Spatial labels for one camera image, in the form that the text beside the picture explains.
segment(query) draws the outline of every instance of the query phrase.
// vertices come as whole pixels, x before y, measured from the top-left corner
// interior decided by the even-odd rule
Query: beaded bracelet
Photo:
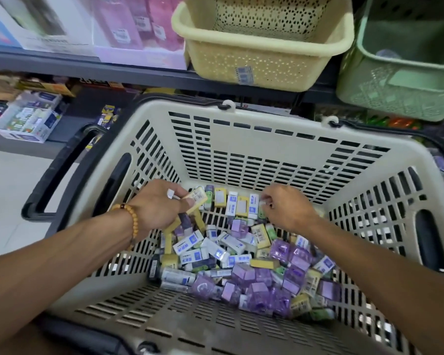
[[[110,210],[113,211],[115,209],[125,209],[127,212],[130,213],[131,217],[133,218],[133,234],[131,235],[130,246],[127,249],[127,251],[131,251],[131,247],[135,245],[136,237],[138,236],[138,216],[136,215],[133,208],[125,203],[115,204]]]

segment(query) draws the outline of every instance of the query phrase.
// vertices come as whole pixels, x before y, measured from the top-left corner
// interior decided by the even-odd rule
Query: person's left hand
[[[129,205],[135,210],[140,223],[140,239],[148,235],[152,229],[165,229],[169,226],[178,213],[184,213],[194,205],[194,199],[170,199],[167,197],[168,189],[174,191],[174,195],[182,198],[189,192],[176,183],[163,179],[154,179],[144,186]]]

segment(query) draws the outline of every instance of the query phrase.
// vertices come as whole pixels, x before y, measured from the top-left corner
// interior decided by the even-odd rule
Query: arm
[[[129,204],[139,220],[141,241],[151,229],[165,228],[194,201],[171,200],[187,191],[154,180]],[[50,238],[0,256],[0,343],[64,295],[104,262],[129,246],[133,219],[117,209],[75,224]]]
[[[423,354],[444,354],[444,275],[320,218],[295,188],[272,185],[262,198],[270,221],[331,257]]]

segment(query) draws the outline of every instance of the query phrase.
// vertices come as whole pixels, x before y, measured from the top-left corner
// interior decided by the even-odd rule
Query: person's right hand
[[[273,184],[263,190],[261,200],[268,219],[290,233],[302,233],[320,217],[309,199],[289,185]]]

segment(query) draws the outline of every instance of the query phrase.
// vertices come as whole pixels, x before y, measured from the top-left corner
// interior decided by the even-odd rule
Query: hand
[[[194,199],[177,200],[168,198],[168,189],[172,189],[179,198],[189,193],[176,183],[154,179],[128,202],[135,209],[140,227],[144,230],[140,231],[142,236],[138,240],[146,237],[148,231],[152,229],[165,229],[174,221],[178,213],[184,213],[194,205]]]
[[[261,200],[268,219],[291,233],[299,233],[320,219],[309,199],[289,185],[273,184],[265,188]]]

